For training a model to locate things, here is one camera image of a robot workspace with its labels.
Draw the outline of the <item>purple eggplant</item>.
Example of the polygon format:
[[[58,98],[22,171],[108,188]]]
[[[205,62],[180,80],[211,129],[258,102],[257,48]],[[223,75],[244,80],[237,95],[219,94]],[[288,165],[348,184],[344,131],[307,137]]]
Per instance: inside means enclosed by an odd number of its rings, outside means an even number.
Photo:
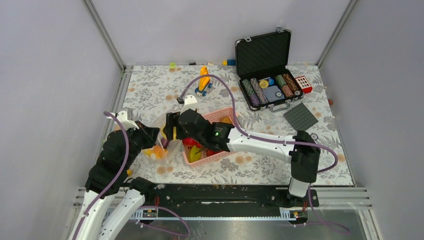
[[[160,142],[164,149],[167,149],[170,143],[170,141],[167,139],[167,137],[164,134],[162,134]]]

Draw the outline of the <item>yellow orange mango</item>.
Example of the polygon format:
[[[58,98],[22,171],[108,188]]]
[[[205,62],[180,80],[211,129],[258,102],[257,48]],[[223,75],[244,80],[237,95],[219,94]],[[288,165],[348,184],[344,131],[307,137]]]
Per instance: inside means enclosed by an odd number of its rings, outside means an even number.
[[[167,155],[167,149],[162,148],[160,145],[155,145],[152,148],[143,149],[142,152],[151,160],[163,160]]]

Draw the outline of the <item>clear zip top bag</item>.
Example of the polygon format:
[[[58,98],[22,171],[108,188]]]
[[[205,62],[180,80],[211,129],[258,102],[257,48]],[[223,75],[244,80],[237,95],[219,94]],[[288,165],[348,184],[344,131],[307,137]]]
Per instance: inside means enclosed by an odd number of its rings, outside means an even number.
[[[180,140],[168,140],[164,127],[166,125],[166,113],[163,113],[152,122],[153,127],[159,128],[155,145],[148,149],[143,149],[144,157],[154,164],[167,165],[182,156],[182,142]]]

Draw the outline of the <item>yellow lemon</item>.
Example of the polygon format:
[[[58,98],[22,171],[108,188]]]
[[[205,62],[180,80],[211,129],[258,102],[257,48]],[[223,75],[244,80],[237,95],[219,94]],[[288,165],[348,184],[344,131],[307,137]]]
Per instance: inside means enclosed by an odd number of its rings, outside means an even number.
[[[230,117],[228,117],[228,116],[221,117],[221,118],[219,119],[219,121],[220,121],[221,123],[226,123],[226,124],[231,124],[231,125],[233,125],[233,122],[232,122],[231,118],[230,118]]]

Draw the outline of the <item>red lychee bunch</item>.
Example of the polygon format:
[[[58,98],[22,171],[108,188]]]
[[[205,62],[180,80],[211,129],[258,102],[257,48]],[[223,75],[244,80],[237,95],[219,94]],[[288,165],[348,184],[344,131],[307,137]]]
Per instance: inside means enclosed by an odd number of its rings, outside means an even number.
[[[219,153],[221,153],[221,151],[214,151],[214,150],[208,149],[206,151],[206,156],[207,157],[211,157],[211,156],[216,155],[216,154],[219,154]]]

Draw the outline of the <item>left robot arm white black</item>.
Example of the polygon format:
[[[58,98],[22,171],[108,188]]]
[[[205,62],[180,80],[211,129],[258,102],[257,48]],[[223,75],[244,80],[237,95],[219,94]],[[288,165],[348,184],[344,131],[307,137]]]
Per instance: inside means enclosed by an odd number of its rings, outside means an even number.
[[[114,120],[119,130],[110,132],[95,165],[89,170],[78,218],[69,235],[71,240],[96,240],[109,206],[127,179],[128,169],[144,149],[156,145],[160,129],[129,118],[130,110],[103,114]]]

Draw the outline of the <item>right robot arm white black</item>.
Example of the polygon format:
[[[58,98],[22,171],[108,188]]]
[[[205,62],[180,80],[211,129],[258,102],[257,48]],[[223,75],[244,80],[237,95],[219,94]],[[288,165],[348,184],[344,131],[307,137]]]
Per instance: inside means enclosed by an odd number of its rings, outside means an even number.
[[[307,199],[310,184],[317,180],[321,154],[320,147],[307,132],[287,136],[252,132],[241,128],[235,120],[226,123],[206,119],[197,112],[197,99],[193,95],[180,103],[181,111],[166,114],[162,131],[167,140],[191,138],[215,152],[247,152],[289,162],[287,201],[299,206]]]

